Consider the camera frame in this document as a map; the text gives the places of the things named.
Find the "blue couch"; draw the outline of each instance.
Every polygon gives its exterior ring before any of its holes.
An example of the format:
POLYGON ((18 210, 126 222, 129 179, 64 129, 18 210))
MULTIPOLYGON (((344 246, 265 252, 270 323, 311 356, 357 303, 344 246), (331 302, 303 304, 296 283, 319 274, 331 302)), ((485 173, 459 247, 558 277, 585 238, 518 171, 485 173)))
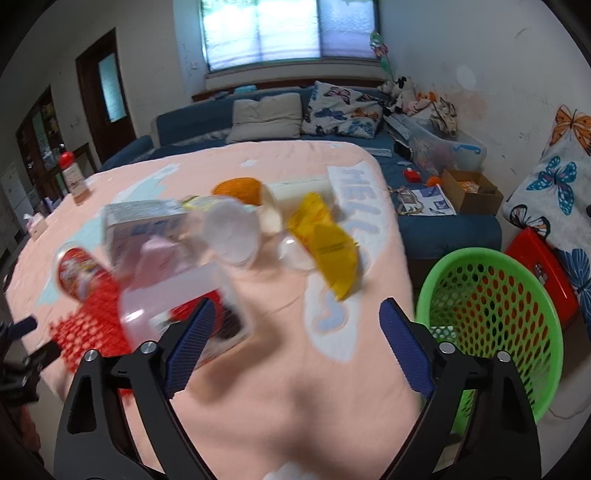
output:
MULTIPOLYGON (((358 88, 357 90, 387 100, 387 97, 376 89, 358 88)), ((226 145, 223 138, 207 138, 207 135, 232 127, 234 100, 243 98, 260 100, 264 96, 280 95, 287 92, 299 93, 302 107, 305 109, 310 101, 312 88, 259 90, 232 94, 218 100, 205 100, 159 115, 155 122, 160 140, 158 148, 153 148, 149 136, 138 138, 110 158, 103 165, 102 170, 109 170, 137 161, 222 147, 226 145)), ((398 188, 406 184, 402 174, 405 167, 397 165, 397 162, 402 158, 394 153, 394 139, 383 128, 372 140, 337 135, 324 137, 303 135, 301 139, 344 141, 354 143, 362 148, 386 149, 391 153, 391 157, 375 155, 375 158, 382 168, 388 185, 398 188)), ((423 180, 426 180, 427 177, 428 175, 423 175, 423 180)), ((392 196, 392 201, 395 205, 397 204, 395 196, 392 196)), ((401 216, 398 221, 410 261, 434 261, 464 247, 501 249, 501 227, 496 218, 491 215, 459 215, 445 218, 401 216)))

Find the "wooden door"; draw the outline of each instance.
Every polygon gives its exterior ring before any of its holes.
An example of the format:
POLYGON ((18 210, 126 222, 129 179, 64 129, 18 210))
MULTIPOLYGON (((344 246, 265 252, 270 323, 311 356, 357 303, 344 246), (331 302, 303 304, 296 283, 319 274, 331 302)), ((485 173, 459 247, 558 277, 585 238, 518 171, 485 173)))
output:
POLYGON ((115 30, 76 59, 86 119, 102 163, 135 140, 119 71, 115 30))

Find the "window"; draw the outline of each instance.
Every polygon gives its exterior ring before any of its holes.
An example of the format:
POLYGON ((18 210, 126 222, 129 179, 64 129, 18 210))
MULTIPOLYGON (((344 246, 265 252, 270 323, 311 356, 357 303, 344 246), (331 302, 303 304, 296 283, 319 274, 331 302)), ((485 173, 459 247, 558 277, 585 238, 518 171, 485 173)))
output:
POLYGON ((111 53, 99 62, 100 86, 103 89, 109 121, 116 122, 126 117, 125 103, 119 85, 119 72, 115 54, 111 53))
POLYGON ((272 60, 374 59, 377 0, 201 0, 209 70, 272 60))

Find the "plastic basket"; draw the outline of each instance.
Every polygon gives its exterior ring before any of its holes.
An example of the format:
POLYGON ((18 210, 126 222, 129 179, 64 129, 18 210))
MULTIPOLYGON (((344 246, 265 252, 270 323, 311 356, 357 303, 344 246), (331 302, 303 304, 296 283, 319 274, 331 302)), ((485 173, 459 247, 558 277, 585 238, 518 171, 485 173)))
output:
MULTIPOLYGON (((509 352, 535 421, 542 418, 562 372, 562 332, 550 297, 523 265, 486 248, 446 255, 423 284, 416 321, 463 353, 509 352)), ((454 423, 458 433, 466 430, 473 397, 474 391, 462 396, 454 423)))

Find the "wooden cabinet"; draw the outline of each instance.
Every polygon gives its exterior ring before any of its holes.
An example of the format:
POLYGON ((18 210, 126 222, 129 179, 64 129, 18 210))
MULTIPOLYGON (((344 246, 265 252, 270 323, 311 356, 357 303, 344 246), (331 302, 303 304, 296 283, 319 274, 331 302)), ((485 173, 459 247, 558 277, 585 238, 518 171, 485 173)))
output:
POLYGON ((63 198, 66 184, 58 165, 63 143, 49 87, 36 101, 17 131, 22 162, 39 196, 63 198))

